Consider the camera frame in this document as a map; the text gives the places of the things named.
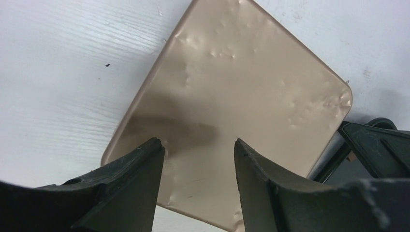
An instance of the white background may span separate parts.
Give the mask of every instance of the white background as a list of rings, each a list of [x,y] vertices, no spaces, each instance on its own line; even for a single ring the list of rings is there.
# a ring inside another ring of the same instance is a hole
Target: white background
[[[189,2],[0,0],[0,179],[38,187],[98,168]],[[408,1],[257,2],[349,81],[349,120],[410,130]],[[219,230],[157,208],[153,231]]]

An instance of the scratch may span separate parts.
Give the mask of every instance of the scratch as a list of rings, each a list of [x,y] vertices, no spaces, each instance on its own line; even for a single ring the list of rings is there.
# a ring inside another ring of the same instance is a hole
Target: scratch
[[[370,79],[371,71],[369,70],[369,67],[367,66],[366,69],[363,71],[363,76],[368,80]]]
[[[162,16],[162,11],[161,11],[161,9],[160,9],[160,7],[157,5],[157,10],[158,10],[158,14],[160,15],[160,16]]]
[[[189,182],[189,183],[195,183],[195,182],[198,182],[198,181],[201,181],[201,180],[205,180],[205,179],[207,179],[207,177],[200,178],[200,179],[197,179],[197,180],[191,181],[191,182]]]

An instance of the beige metal plate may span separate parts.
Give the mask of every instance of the beige metal plate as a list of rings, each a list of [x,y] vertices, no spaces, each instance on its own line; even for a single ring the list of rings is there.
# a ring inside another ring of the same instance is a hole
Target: beige metal plate
[[[194,0],[102,164],[158,137],[158,204],[240,231],[235,140],[307,176],[351,101],[346,83],[252,0]]]

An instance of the black plastic part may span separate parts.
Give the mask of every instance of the black plastic part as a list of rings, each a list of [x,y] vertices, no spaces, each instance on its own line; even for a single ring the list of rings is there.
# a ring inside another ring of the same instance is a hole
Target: black plastic part
[[[343,122],[340,128],[349,122]],[[387,118],[376,118],[367,123],[369,126],[387,129],[387,130],[397,130],[395,124]],[[326,180],[332,175],[332,173],[340,166],[340,164],[347,158],[351,148],[348,143],[344,142],[342,146],[337,150],[337,152],[330,158],[330,160],[323,166],[319,173],[313,178],[314,181],[319,183],[325,183]]]
[[[61,186],[0,182],[0,231],[150,232],[163,160],[153,138]]]
[[[374,178],[410,177],[408,131],[386,130],[347,123],[339,133]]]
[[[408,231],[410,181],[361,180],[333,188],[300,177],[235,143],[247,232]]]

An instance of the dented metal surface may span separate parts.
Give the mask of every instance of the dented metal surface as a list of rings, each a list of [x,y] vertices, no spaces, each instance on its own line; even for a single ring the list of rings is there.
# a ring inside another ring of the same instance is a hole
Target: dented metal surface
[[[306,176],[351,101],[346,83],[255,2],[194,0],[102,165],[158,137],[166,148],[158,204],[239,231],[234,141]]]

